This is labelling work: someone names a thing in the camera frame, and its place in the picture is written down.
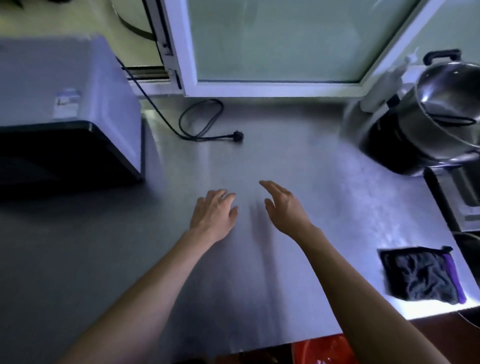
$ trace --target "purple cloth edge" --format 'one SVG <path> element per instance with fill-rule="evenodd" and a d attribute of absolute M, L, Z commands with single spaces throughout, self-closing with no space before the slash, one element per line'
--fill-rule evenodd
<path fill-rule="evenodd" d="M 467 298 L 465 296 L 465 293 L 463 292 L 462 286 L 460 285 L 460 281 L 458 280 L 458 274 L 456 273 L 455 262 L 453 261 L 453 258 L 449 253 L 444 254 L 444 257 L 446 262 L 445 270 L 447 271 L 447 274 L 452 279 L 453 284 L 455 285 L 455 288 L 458 292 L 458 302 L 461 304 L 464 304 L 467 301 Z"/>

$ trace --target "plastic bottle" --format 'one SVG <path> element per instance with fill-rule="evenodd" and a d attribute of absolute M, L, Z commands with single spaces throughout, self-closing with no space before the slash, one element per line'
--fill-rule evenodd
<path fill-rule="evenodd" d="M 408 54 L 403 63 L 380 76 L 371 90 L 360 100 L 360 109 L 364 112 L 376 112 L 402 87 L 402 76 L 407 67 L 417 61 L 417 50 Z"/>

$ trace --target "cloth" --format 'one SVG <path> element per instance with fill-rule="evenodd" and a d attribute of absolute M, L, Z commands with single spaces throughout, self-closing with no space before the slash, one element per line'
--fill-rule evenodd
<path fill-rule="evenodd" d="M 380 259 L 392 295 L 405 301 L 465 303 L 451 251 L 449 246 L 381 250 Z"/>

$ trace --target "large cooking pot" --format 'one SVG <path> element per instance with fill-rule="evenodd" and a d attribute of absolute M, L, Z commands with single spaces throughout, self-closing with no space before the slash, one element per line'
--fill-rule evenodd
<path fill-rule="evenodd" d="M 435 58 L 449 57 L 450 62 Z M 392 110 L 400 130 L 424 154 L 436 160 L 480 148 L 480 66 L 461 61 L 459 49 L 429 52 L 427 69 Z"/>

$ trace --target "stainless steel countertop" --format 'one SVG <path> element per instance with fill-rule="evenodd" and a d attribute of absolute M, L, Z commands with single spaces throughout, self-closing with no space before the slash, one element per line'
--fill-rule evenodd
<path fill-rule="evenodd" d="M 173 119 L 183 102 L 160 104 Z M 159 154 L 147 133 L 145 184 L 1 204 L 4 361 L 57 358 L 172 247 L 188 227 L 196 198 L 218 188 L 237 194 L 237 225 L 193 270 L 154 357 L 214 356 L 339 333 L 302 251 L 268 220 L 260 179 L 290 189 L 404 317 L 479 305 L 480 290 L 424 179 L 395 175 L 360 152 L 356 142 L 367 121 L 343 109 L 313 101 L 233 100 L 210 134 L 238 129 L 242 144 L 182 141 L 147 113 Z M 416 245 L 454 248 L 465 305 L 386 294 L 377 249 Z"/>

